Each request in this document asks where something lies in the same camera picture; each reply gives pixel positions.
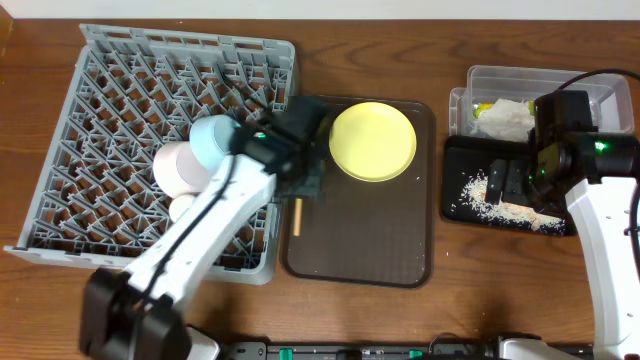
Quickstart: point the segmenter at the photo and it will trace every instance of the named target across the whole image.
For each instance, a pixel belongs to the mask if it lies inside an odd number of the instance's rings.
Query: dish rack
[[[228,87],[250,89],[273,111],[296,92],[295,48],[286,41],[81,25],[82,49],[16,246],[36,263],[123,268],[171,226],[171,198],[152,164],[165,143],[188,140],[198,118],[241,121],[261,109]],[[252,215],[211,267],[209,279],[271,280],[281,205]]]

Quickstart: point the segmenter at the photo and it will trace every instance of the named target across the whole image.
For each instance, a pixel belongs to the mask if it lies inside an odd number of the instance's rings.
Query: transparent container
[[[467,74],[466,91],[452,91],[449,104],[449,134],[488,137],[475,126],[474,105],[495,103],[498,99],[519,102],[535,100],[556,90],[578,71],[476,65]],[[586,90],[594,125],[599,131],[631,133],[633,107],[627,80],[620,75],[602,74],[583,79],[568,87]],[[456,118],[451,118],[452,107]]]

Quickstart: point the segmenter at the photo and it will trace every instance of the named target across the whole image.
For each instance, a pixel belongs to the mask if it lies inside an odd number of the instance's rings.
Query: wooden table surface
[[[438,178],[449,92],[465,86],[470,66],[640,72],[637,22],[85,22],[289,40],[296,46],[305,94],[430,106],[438,119]],[[15,245],[22,228],[85,43],[79,23],[18,20],[0,58],[2,245]],[[630,85],[640,116],[640,86]],[[223,341],[424,343],[441,332],[480,338],[524,331],[549,342],[591,342],[591,297],[577,238],[440,218],[435,226],[434,275],[421,289],[301,280],[278,265],[264,286],[204,283],[187,320]],[[80,297],[89,274],[0,252],[0,358],[80,358]]]

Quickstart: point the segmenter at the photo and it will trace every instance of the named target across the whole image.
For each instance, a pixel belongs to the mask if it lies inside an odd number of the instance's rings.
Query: black tray
[[[407,116],[416,131],[411,165],[394,179],[367,183],[327,162],[323,197],[304,200],[300,236],[285,230],[282,262],[296,277],[415,288],[433,268],[435,118],[403,101],[318,97],[336,113],[377,101]],[[293,214],[293,202],[289,215]]]
[[[541,228],[532,231],[530,224],[504,223],[498,220],[482,219],[470,206],[461,205],[460,194],[469,181],[481,170],[489,174],[491,163],[496,159],[529,160],[529,147],[525,143],[511,141],[481,139],[469,136],[452,136],[444,145],[444,169],[442,171],[442,198],[440,211],[442,215],[453,221],[472,224],[491,225],[509,229],[518,229],[534,233],[552,235],[573,235],[570,222],[562,229]]]

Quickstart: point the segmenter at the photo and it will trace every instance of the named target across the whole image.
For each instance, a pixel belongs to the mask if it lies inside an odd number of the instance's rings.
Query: round yellow plate
[[[356,179],[385,181],[400,175],[416,153],[416,132],[396,108],[354,105],[331,128],[329,149],[336,164]]]

